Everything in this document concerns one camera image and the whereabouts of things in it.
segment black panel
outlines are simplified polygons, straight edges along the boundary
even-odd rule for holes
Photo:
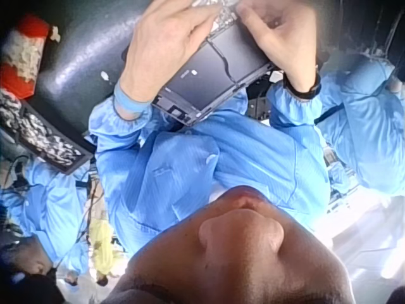
[[[257,47],[251,34],[241,24],[230,27],[212,39],[212,42],[226,57],[229,73],[237,82],[269,64],[267,56]]]
[[[209,44],[203,46],[166,85],[199,110],[232,86],[234,83],[225,73],[224,61]]]

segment cable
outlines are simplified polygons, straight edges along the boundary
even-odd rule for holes
[[[82,221],[81,221],[81,223],[80,223],[80,227],[79,227],[79,230],[78,230],[78,232],[77,232],[77,238],[76,238],[75,244],[70,248],[70,250],[65,254],[65,256],[59,261],[59,263],[58,263],[57,266],[55,267],[56,269],[58,269],[58,267],[62,264],[62,262],[63,262],[63,260],[65,259],[65,257],[67,257],[67,255],[69,254],[69,252],[71,252],[72,248],[80,241],[80,239],[84,236],[84,234],[86,233],[86,231],[89,230],[90,220],[89,220],[89,218],[88,218],[86,229],[84,229],[84,230],[80,233],[80,230],[81,230],[80,228],[81,228],[81,226],[82,226],[83,223],[84,223],[84,219],[86,218],[86,215],[87,215],[89,212],[91,212],[92,207],[93,207],[95,204],[97,204],[97,203],[101,200],[101,198],[103,198],[103,196],[104,196],[104,191],[103,191],[102,195],[97,199],[96,202],[94,202],[94,197],[95,197],[95,195],[96,195],[96,189],[97,189],[98,184],[99,184],[99,180],[96,182],[96,185],[94,186],[94,190],[93,190],[93,193],[92,193],[92,195],[91,195],[90,207],[89,207],[89,208],[87,209],[87,211],[83,214]]]

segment black strap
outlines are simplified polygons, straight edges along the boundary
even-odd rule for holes
[[[344,109],[344,105],[343,103],[341,103],[338,106],[334,106],[333,108],[329,109],[328,111],[326,111],[324,114],[321,115],[320,118],[317,118],[315,120],[315,125],[320,124],[322,121],[324,121],[325,119],[331,117],[333,114],[335,114],[336,112],[340,111],[341,109]]]

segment nose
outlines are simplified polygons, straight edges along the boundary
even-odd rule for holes
[[[208,262],[253,265],[275,257],[284,240],[279,222],[252,209],[239,208],[204,221],[199,240]]]

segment finger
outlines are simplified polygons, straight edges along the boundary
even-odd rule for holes
[[[175,13],[191,7],[193,0],[166,0],[159,8],[165,16],[172,16]]]
[[[216,16],[220,13],[222,6],[216,5],[206,5],[199,6],[196,8],[189,8],[178,14],[179,19],[187,22],[190,25],[190,31],[194,30],[195,27],[203,24],[206,20]]]
[[[153,0],[145,10],[144,15],[149,15],[153,11],[156,11],[156,9],[158,9],[166,1],[167,0]]]
[[[194,28],[189,38],[188,52],[190,56],[198,50],[204,39],[207,38],[208,34],[213,28],[215,19],[216,15],[210,16],[208,19]]]
[[[264,44],[275,42],[276,36],[273,31],[252,8],[240,4],[237,6],[237,12],[259,47],[263,48]]]

